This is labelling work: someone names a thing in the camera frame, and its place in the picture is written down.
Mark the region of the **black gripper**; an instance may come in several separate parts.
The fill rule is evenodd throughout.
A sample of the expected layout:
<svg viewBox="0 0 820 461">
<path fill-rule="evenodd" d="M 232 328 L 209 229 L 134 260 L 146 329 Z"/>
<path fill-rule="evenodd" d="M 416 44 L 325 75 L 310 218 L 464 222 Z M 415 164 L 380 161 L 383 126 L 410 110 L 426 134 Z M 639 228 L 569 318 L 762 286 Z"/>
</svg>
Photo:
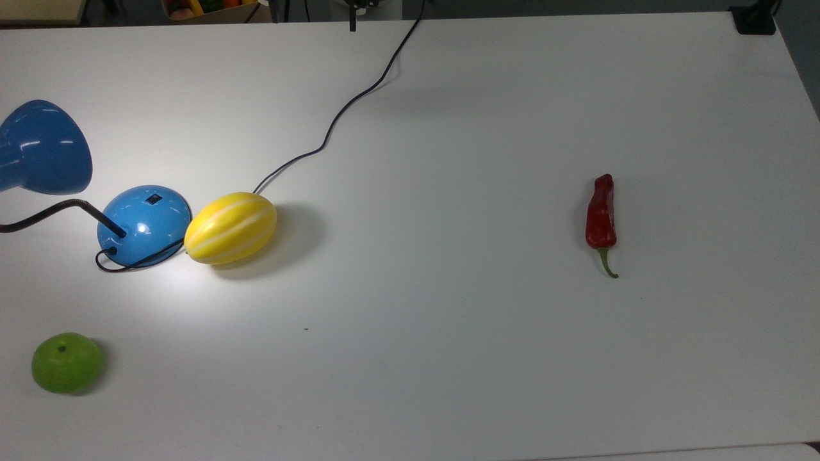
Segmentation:
<svg viewBox="0 0 820 461">
<path fill-rule="evenodd" d="M 346 0 L 346 5 L 349 8 L 349 31 L 357 31 L 357 10 L 365 10 L 369 8 L 378 8 L 379 0 Z"/>
</svg>

